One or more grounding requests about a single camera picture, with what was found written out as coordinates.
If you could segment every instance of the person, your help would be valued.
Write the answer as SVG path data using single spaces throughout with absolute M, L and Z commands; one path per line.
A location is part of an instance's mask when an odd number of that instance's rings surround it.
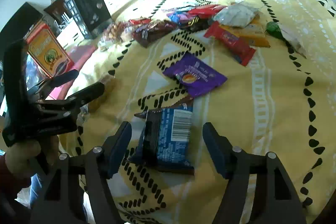
M 52 165 L 58 158 L 58 136 L 40 140 L 28 140 L 9 147 L 0 156 L 0 192 L 7 200 L 14 200 L 17 193 L 31 185 L 31 206 L 42 188 L 41 181 L 29 164 L 29 160 L 44 152 Z

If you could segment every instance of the bed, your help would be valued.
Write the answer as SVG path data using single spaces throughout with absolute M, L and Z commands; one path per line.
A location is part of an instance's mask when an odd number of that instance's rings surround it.
M 114 20 L 166 18 L 163 9 L 228 5 L 242 0 L 105 0 Z M 125 159 L 108 181 L 121 217 L 130 223 L 211 223 L 227 181 L 214 169 L 201 130 L 212 122 L 219 134 L 249 153 L 275 152 L 285 166 L 306 219 L 312 223 L 336 188 L 336 6 L 332 0 L 246 0 L 259 7 L 261 18 L 290 26 L 304 42 L 307 59 L 280 40 L 267 36 L 270 48 L 257 48 L 241 66 L 204 31 L 176 30 L 149 48 L 136 41 L 95 51 L 80 70 L 68 95 L 97 81 L 108 71 L 116 87 L 90 114 L 83 132 L 60 136 L 70 155 L 102 145 L 122 121 L 133 134 Z M 127 162 L 134 153 L 144 121 L 133 116 L 145 109 L 170 106 L 187 95 L 162 71 L 186 50 L 228 77 L 228 81 L 194 101 L 188 159 L 195 176 L 160 173 Z M 81 177 L 85 186 L 85 177 Z M 249 219 L 255 177 L 250 177 L 242 223 Z

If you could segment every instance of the screw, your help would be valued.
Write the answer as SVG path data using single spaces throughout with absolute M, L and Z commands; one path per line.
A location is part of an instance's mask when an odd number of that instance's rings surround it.
M 267 156 L 270 158 L 270 159 L 275 159 L 277 157 L 277 155 L 273 152 L 270 152 L 267 154 Z
M 98 154 L 102 151 L 103 149 L 100 146 L 96 146 L 93 148 L 93 153 Z
M 237 153 L 240 153 L 242 151 L 242 149 L 239 146 L 233 146 L 232 150 L 233 152 L 237 152 Z
M 67 153 L 63 153 L 63 154 L 59 155 L 58 158 L 59 158 L 60 160 L 65 160 L 67 157 L 68 157 L 68 154 L 67 154 Z

